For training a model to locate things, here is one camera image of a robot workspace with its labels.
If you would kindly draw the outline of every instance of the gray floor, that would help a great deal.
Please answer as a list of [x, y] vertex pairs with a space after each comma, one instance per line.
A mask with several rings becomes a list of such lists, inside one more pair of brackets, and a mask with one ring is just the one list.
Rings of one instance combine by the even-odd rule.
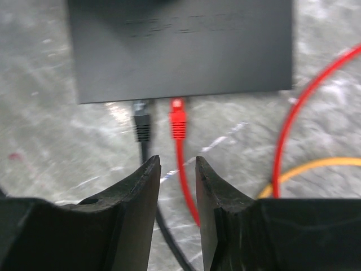
[[[269, 181], [278, 129], [305, 84], [361, 41], [359, 0], [298, 0], [296, 91], [191, 98], [186, 143], [194, 157], [249, 196]], [[0, 184], [13, 196], [77, 202], [138, 167], [129, 103], [75, 103], [71, 47], [61, 0], [0, 1]], [[327, 156], [361, 153], [361, 58], [328, 80], [306, 105], [288, 141], [284, 170]], [[169, 100], [156, 102], [152, 153], [162, 161], [160, 204], [197, 270], [200, 234], [178, 185]], [[361, 170], [320, 168], [282, 187], [288, 197], [359, 197]], [[155, 226], [149, 270], [180, 270]]]

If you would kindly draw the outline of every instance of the red paint spot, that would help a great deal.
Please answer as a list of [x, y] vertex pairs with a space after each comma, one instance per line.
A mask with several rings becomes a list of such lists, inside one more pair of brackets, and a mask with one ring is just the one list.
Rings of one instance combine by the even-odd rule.
[[17, 152], [13, 152], [12, 154], [9, 154], [8, 159], [11, 161], [20, 161], [20, 162], [23, 161], [22, 155]]

